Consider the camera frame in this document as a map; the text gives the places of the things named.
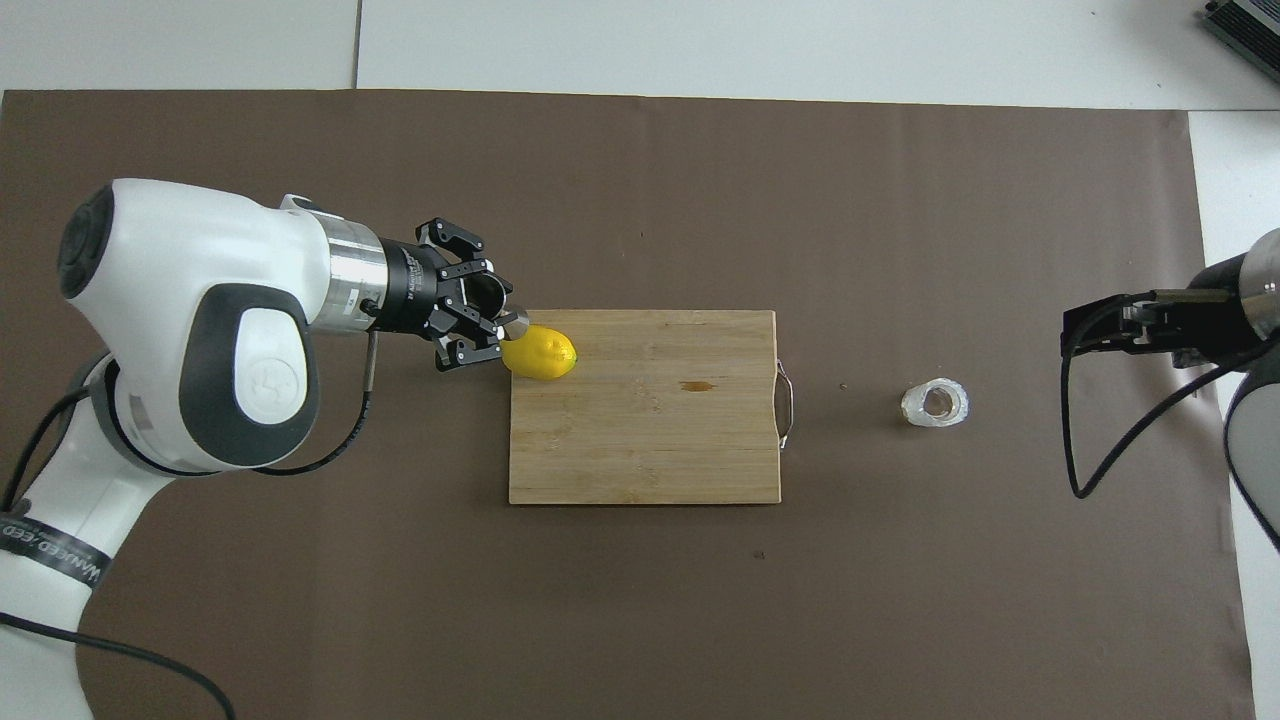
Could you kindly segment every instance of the cutting board handle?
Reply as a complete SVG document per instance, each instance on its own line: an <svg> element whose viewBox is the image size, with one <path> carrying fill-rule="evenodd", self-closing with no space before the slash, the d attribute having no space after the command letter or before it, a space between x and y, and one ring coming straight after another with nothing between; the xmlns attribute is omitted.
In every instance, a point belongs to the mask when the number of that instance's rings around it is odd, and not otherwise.
<svg viewBox="0 0 1280 720"><path fill-rule="evenodd" d="M796 423L796 388L791 384L791 378L787 377L787 369L782 366L782 359L778 357L778 380L782 382L782 387L786 388L786 407L787 407L787 421L785 425L778 425L778 452L787 448L787 436L791 434L791 427Z"/></svg>

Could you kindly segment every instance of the brown paper surface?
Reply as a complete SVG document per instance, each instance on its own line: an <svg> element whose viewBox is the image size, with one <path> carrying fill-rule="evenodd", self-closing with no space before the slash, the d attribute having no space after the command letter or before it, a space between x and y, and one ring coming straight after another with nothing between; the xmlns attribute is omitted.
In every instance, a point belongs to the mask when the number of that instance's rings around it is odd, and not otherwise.
<svg viewBox="0 0 1280 720"><path fill-rule="evenodd" d="M503 368L438 375L385 338L340 461L174 483L88 606L243 717L1251 715L1211 393L1087 502L1059 438L1060 313L1202 266L1184 113L10 91L5 468L100 346L58 293L61 227L129 176L297 192L398 240L443 215L526 306L772 309L796 386L782 505L511 507ZM358 402L362 342L319 347L300 460ZM1190 377L1079 365L1083 465ZM938 375L970 419L905 425ZM216 717L150 666L81 670L100 717Z"/></svg>

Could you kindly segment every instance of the lemon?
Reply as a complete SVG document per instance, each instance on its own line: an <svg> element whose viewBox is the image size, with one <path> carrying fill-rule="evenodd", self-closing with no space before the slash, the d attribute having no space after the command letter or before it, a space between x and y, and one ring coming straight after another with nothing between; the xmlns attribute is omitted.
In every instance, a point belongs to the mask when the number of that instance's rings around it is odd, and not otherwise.
<svg viewBox="0 0 1280 720"><path fill-rule="evenodd" d="M564 333L532 324L520 340L502 341L502 364L535 380L554 380L577 364L577 350Z"/></svg>

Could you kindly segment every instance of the wooden cutting board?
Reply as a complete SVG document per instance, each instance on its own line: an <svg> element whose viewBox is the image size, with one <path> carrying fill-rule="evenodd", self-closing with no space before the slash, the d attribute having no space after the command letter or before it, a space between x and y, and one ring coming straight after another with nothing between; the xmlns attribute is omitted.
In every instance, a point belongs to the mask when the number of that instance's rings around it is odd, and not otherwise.
<svg viewBox="0 0 1280 720"><path fill-rule="evenodd" d="M534 310L573 341L513 377L513 505L782 501L772 310Z"/></svg>

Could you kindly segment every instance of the roll of clear tape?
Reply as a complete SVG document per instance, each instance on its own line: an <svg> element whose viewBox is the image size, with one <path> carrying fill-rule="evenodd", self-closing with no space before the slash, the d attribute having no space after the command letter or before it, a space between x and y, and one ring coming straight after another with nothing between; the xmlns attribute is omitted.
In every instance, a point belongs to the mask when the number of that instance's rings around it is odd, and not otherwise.
<svg viewBox="0 0 1280 720"><path fill-rule="evenodd" d="M969 416L969 395L950 378L934 378L906 391L902 416L922 428L950 428Z"/></svg>

